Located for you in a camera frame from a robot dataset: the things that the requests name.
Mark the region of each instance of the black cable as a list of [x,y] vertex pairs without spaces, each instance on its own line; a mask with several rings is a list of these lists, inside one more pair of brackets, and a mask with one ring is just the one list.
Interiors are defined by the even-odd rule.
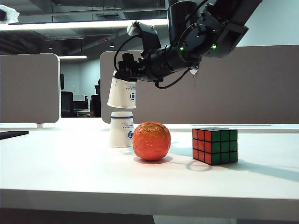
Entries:
[[122,49],[122,47],[126,45],[126,43],[128,43],[130,40],[134,39],[135,37],[139,37],[139,35],[131,36],[124,43],[122,43],[122,45],[120,46],[120,48],[118,48],[117,52],[115,53],[114,59],[113,59],[113,63],[114,63],[114,68],[115,68],[116,71],[118,71],[118,68],[116,66],[116,57],[117,57],[118,53],[120,52],[120,50]]
[[187,74],[187,72],[188,71],[190,71],[191,69],[190,68],[188,68],[186,71],[184,71],[184,73],[176,80],[176,81],[174,81],[173,83],[171,83],[171,84],[169,84],[169,85],[166,85],[166,86],[159,86],[159,82],[156,82],[155,83],[155,86],[158,88],[158,89],[162,89],[162,90],[164,90],[164,89],[167,89],[167,88],[169,88],[169,87],[172,87],[175,83],[177,83],[179,80],[181,80],[184,76],[185,76],[185,74]]

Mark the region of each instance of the office chair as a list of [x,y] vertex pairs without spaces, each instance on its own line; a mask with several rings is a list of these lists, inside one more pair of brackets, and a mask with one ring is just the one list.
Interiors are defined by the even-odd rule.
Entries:
[[100,95],[92,95],[92,104],[93,104],[94,116],[96,118],[100,118],[101,117],[101,97],[100,97]]
[[77,114],[74,112],[73,93],[61,91],[61,117],[75,118]]

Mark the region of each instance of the textured orange ball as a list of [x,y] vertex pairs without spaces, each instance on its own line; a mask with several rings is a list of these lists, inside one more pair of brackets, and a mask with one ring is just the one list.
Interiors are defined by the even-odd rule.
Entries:
[[138,157],[144,160],[162,159],[168,153],[170,144],[169,130],[158,122],[143,122],[133,133],[133,150]]

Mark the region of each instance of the white paper cup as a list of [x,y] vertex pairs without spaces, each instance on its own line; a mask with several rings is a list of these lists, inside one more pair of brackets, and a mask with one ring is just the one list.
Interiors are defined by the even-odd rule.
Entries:
[[116,71],[113,73],[107,105],[116,108],[136,108],[136,82],[117,79],[115,74]]
[[132,112],[111,112],[109,146],[132,146],[133,131],[134,122]]

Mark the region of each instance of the red cube face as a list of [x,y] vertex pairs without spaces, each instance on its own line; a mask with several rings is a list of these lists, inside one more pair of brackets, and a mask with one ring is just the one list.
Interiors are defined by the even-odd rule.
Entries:
[[197,139],[198,138],[198,130],[197,129],[192,129],[192,137],[194,139]]
[[198,149],[204,151],[204,141],[198,140]]
[[205,162],[208,163],[208,164],[212,163],[211,154],[205,153]]
[[205,140],[206,141],[212,140],[212,132],[211,131],[205,131]]
[[205,141],[205,152],[210,153],[212,151],[211,143],[208,141]]
[[205,155],[204,155],[204,152],[201,152],[201,151],[198,151],[198,159],[200,160],[200,161],[205,161]]
[[193,158],[198,160],[198,150],[193,149]]
[[198,144],[197,144],[198,140],[197,139],[193,139],[193,148],[198,149]]
[[205,132],[203,130],[198,130],[198,139],[200,140],[205,139]]

